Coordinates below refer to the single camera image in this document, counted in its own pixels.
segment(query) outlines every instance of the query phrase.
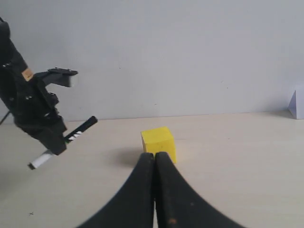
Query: yellow cube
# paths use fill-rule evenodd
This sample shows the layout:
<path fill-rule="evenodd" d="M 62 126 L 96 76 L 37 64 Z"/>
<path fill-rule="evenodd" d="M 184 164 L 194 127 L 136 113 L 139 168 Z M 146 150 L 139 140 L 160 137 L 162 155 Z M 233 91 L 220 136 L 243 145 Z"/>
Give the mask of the yellow cube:
<path fill-rule="evenodd" d="M 168 127 L 160 127 L 142 132 L 142 145 L 145 152 L 167 152 L 176 163 L 174 138 Z"/>

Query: tabletop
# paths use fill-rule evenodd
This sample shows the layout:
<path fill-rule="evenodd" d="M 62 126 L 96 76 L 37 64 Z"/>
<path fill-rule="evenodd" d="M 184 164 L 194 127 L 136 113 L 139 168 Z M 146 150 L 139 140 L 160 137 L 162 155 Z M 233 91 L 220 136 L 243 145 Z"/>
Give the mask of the tabletop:
<path fill-rule="evenodd" d="M 0 227 L 77 227 L 128 178 L 140 132 L 161 126 L 175 138 L 177 169 L 216 209 L 247 228 L 304 227 L 304 121 L 287 111 L 101 120 L 34 171 L 27 164 L 44 147 L 1 125 Z"/>

